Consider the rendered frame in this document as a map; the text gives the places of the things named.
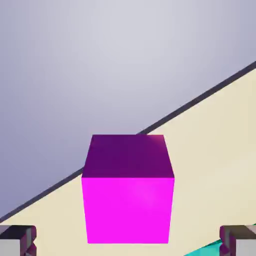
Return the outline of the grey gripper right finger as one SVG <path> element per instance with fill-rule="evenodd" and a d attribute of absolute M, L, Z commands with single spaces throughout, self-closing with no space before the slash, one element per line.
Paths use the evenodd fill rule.
<path fill-rule="evenodd" d="M 219 237 L 219 256 L 256 256 L 256 224 L 223 225 Z"/>

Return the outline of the small magenta cube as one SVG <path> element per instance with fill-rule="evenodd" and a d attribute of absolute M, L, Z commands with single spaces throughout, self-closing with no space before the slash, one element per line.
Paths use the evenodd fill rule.
<path fill-rule="evenodd" d="M 168 243 L 174 183 L 163 135 L 93 135 L 81 177 L 88 243 Z"/>

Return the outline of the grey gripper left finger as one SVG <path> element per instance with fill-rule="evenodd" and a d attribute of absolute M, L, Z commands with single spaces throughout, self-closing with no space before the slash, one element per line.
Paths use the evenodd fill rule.
<path fill-rule="evenodd" d="M 0 225 L 0 256 L 37 256 L 34 225 Z"/>

